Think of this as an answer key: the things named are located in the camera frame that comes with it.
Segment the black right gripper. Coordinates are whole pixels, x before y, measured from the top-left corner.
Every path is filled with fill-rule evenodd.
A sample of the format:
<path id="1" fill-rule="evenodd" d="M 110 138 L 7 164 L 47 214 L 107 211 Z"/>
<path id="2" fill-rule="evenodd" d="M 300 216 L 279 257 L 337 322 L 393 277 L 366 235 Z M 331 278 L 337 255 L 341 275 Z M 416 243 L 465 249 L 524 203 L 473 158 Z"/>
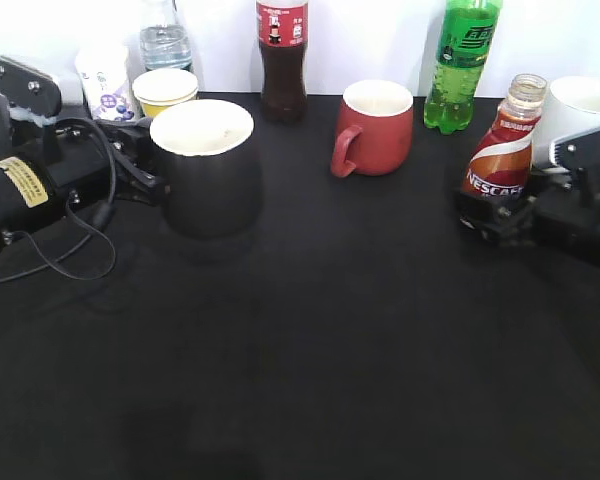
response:
<path id="1" fill-rule="evenodd" d="M 453 193 L 459 222 L 476 240 L 499 248 L 552 245 L 600 245 L 600 170 L 578 169 L 562 183 L 552 182 L 532 202 L 529 198 L 480 197 L 461 189 Z M 511 222 L 529 215 L 530 228 Z"/>

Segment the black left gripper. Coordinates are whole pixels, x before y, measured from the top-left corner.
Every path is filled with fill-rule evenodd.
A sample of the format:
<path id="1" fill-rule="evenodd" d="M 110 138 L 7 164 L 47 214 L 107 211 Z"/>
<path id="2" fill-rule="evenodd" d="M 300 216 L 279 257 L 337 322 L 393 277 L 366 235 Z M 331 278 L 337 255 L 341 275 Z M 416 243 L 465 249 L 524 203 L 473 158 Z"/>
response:
<path id="1" fill-rule="evenodd" d="M 129 158 L 117 158 L 101 126 L 93 120 L 66 118 L 43 127 L 43 175 L 48 199 L 60 205 L 75 190 L 87 202 L 117 200 L 162 204 L 167 183 L 156 172 L 151 119 L 116 122 L 115 141 Z"/>

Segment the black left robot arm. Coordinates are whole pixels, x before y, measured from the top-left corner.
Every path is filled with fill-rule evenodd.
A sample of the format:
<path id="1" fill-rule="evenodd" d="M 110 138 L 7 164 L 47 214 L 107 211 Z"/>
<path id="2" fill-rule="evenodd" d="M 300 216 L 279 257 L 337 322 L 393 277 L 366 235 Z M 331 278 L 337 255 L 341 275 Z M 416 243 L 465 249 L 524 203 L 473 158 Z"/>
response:
<path id="1" fill-rule="evenodd" d="M 118 199 L 159 204 L 147 118 L 116 122 L 66 118 L 15 145 L 0 160 L 0 253 L 20 232 L 35 233 L 69 212 L 93 206 L 88 224 L 103 232 Z"/>

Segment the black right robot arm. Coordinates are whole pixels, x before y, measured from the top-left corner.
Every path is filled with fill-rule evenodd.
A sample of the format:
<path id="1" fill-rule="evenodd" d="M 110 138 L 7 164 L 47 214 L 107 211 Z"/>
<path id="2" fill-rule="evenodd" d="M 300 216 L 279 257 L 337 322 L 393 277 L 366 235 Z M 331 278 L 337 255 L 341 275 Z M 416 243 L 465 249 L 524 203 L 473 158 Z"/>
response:
<path id="1" fill-rule="evenodd" d="M 567 176 L 534 171 L 515 199 L 484 198 L 456 188 L 459 220 L 498 247 L 547 247 L 600 267 L 600 201 L 585 206 Z"/>

